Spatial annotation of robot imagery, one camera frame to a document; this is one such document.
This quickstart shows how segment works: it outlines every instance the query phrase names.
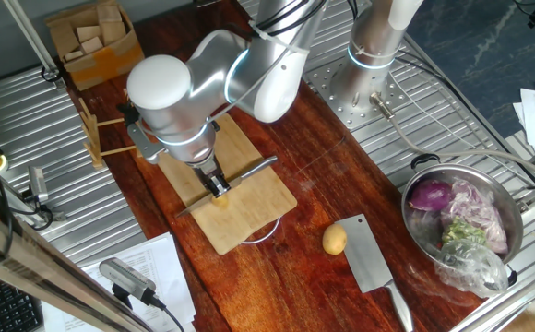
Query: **wooden cutting board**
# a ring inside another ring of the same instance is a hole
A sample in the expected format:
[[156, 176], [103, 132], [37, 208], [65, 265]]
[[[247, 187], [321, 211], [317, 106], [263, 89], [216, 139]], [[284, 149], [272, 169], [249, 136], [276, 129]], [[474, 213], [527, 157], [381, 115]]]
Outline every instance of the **wooden cutting board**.
[[[264, 157], [228, 114], [217, 123], [220, 131], [215, 153], [230, 181]], [[161, 153], [159, 167], [186, 206], [208, 194], [194, 171], [183, 162]], [[220, 200], [192, 212], [219, 255], [228, 253], [255, 231], [296, 207], [296, 198], [271, 167], [243, 180]]]

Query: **wooden table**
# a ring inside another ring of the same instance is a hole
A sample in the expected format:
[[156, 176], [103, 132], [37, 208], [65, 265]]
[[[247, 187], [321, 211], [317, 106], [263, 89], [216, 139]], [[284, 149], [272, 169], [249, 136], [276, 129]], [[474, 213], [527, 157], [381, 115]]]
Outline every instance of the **wooden table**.
[[[246, 27], [232, 1], [193, 6], [136, 24], [146, 56], [173, 54], [186, 60], [199, 41], [227, 24]], [[78, 92], [100, 121], [121, 116], [126, 76]], [[216, 254], [157, 166], [134, 152], [105, 157], [110, 171], [148, 238], [170, 231], [196, 306], [198, 331], [399, 331], [384, 289], [362, 294], [345, 255], [321, 246], [331, 223], [363, 213], [395, 277], [417, 331], [447, 331], [482, 301], [442, 284], [434, 265], [404, 226], [400, 193], [363, 152], [350, 132], [306, 84], [291, 110], [275, 124], [261, 124], [233, 110], [233, 119], [298, 200], [274, 235], [258, 245]], [[101, 129], [103, 150], [132, 145], [122, 124]], [[257, 233], [265, 234], [273, 224]]]

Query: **knife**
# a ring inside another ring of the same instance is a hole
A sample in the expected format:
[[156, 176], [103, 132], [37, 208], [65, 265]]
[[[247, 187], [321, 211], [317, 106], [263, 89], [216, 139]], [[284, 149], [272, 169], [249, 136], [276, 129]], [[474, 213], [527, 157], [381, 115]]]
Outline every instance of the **knife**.
[[[265, 169], [267, 166], [275, 163], [276, 161], [278, 161], [278, 157], [276, 156], [271, 156], [269, 158], [266, 158], [264, 160], [261, 160], [258, 164], [254, 165], [253, 167], [251, 167], [250, 169], [248, 169], [247, 171], [245, 171], [243, 173], [243, 175], [239, 176], [238, 178], [232, 180], [229, 182], [229, 186], [231, 187], [231, 189], [229, 189], [229, 191], [231, 191], [232, 189], [234, 189], [236, 186], [238, 186], [239, 184], [241, 184], [241, 181], [250, 177], [251, 175], [255, 174], [255, 173], [258, 173], [260, 171], [262, 171], [263, 169]], [[185, 215], [188, 215], [190, 213], [192, 213], [193, 210], [197, 209], [197, 208], [200, 208], [202, 206], [204, 206], [205, 204], [207, 204], [208, 202], [210, 202], [212, 200], [212, 197], [214, 197], [213, 194], [208, 194], [200, 199], [198, 199], [194, 204], [192, 204], [191, 206], [189, 207], [186, 207], [185, 210], [183, 210], [182, 212], [180, 212], [177, 216], [175, 216], [176, 218], [180, 218], [180, 217], [183, 217]]]
[[407, 332], [413, 331], [409, 306], [395, 285], [393, 275], [390, 274], [366, 217], [362, 214], [336, 223], [343, 226], [348, 234], [345, 256], [348, 258], [351, 272], [358, 282], [360, 291], [365, 293], [380, 287], [387, 288], [403, 328]]

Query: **cooking pot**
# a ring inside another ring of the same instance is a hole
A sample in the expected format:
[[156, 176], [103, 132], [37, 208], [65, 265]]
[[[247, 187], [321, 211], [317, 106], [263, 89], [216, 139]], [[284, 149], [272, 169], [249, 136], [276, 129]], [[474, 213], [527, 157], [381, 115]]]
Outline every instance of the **cooking pot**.
[[[413, 159], [411, 168], [415, 171], [415, 167], [423, 162], [429, 160], [437, 160], [439, 157], [432, 154], [424, 154]], [[407, 226], [411, 237], [419, 245], [419, 247], [435, 262], [444, 264], [437, 260], [435, 256], [439, 253], [436, 245], [438, 242], [431, 239], [441, 239], [442, 227], [426, 228], [422, 233], [421, 226], [417, 222], [413, 222], [411, 218], [415, 209], [411, 208], [409, 201], [413, 190], [421, 181], [425, 180], [439, 180], [449, 184], [452, 184], [455, 179], [465, 180], [477, 187], [482, 193], [493, 193], [493, 205], [499, 211], [501, 221], [503, 223], [505, 236], [507, 237], [508, 252], [506, 255], [499, 255], [504, 264], [509, 263], [519, 253], [522, 238], [524, 236], [524, 224], [522, 222], [522, 216], [519, 211], [519, 207], [512, 198], [512, 196], [505, 190], [505, 188], [495, 181], [494, 178], [485, 174], [484, 172], [475, 170], [469, 166], [451, 164], [451, 163], [439, 163], [437, 165], [427, 167], [422, 171], [419, 171], [411, 178], [407, 183], [402, 197], [402, 213], [403, 220]]]

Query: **robotic arm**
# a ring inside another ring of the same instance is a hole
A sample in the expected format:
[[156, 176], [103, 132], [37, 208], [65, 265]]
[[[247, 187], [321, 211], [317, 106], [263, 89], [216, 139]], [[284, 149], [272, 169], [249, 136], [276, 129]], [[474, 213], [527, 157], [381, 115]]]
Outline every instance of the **robotic arm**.
[[[337, 98], [347, 101], [349, 107], [363, 109], [372, 107], [370, 95], [384, 95], [389, 66], [421, 2], [376, 0], [358, 17], [346, 65], [333, 76]], [[156, 55], [130, 73], [128, 96], [140, 116], [164, 149], [191, 166], [215, 197], [230, 187], [214, 156], [216, 126], [210, 116], [224, 104], [230, 105], [222, 112], [236, 105], [264, 123], [277, 121], [287, 112], [296, 98], [327, 3], [261, 1], [260, 23], [253, 25], [255, 34], [249, 47], [237, 35], [216, 30], [186, 63]]]

